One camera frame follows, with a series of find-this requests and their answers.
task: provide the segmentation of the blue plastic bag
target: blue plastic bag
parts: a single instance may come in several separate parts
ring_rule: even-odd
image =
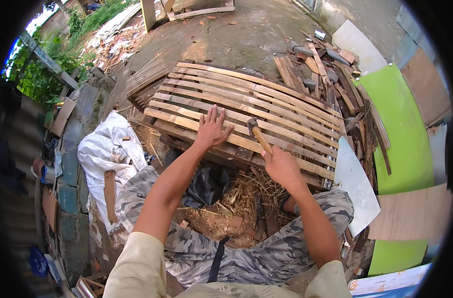
[[[31,266],[31,271],[35,276],[42,278],[48,276],[49,273],[48,261],[46,260],[43,252],[39,249],[37,245],[30,246],[29,263]]]

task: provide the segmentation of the paint can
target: paint can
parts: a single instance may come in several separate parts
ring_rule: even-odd
[[[321,31],[319,30],[316,30],[314,31],[314,37],[317,37],[319,38],[320,40],[324,40],[326,34],[325,33],[322,33]]]
[[[54,179],[54,168],[52,166],[44,165],[41,169],[41,183],[53,184]]]

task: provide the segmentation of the camo shorts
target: camo shorts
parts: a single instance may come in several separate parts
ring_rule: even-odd
[[[116,200],[116,214],[131,232],[144,198],[158,174],[148,166],[132,177]],[[354,216],[354,207],[347,192],[331,190],[314,198],[341,235]],[[225,247],[217,281],[257,285],[282,285],[296,274],[314,265],[306,248],[299,208],[298,216],[276,234],[248,249]],[[165,242],[167,271],[184,286],[207,283],[219,242],[172,222]]]

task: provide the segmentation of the white sack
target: white sack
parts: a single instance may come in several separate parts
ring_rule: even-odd
[[[119,223],[111,224],[107,218],[104,200],[104,172],[115,171],[115,192],[137,172],[147,166],[144,150],[127,120],[112,111],[104,122],[79,143],[78,159],[86,172],[87,186],[96,200],[99,214],[110,233]]]

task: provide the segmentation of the green panel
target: green panel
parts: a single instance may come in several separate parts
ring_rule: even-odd
[[[380,147],[374,152],[379,194],[397,194],[434,186],[432,152],[414,96],[395,64],[365,75],[371,97],[390,140],[387,175]]]
[[[420,265],[427,240],[376,240],[368,277],[405,270]]]
[[[396,194],[432,187],[432,152],[422,116],[414,96],[395,64],[354,82],[371,97],[390,140],[387,149],[392,174],[387,175],[379,147],[374,152],[379,194]],[[369,276],[419,265],[426,240],[377,240]]]

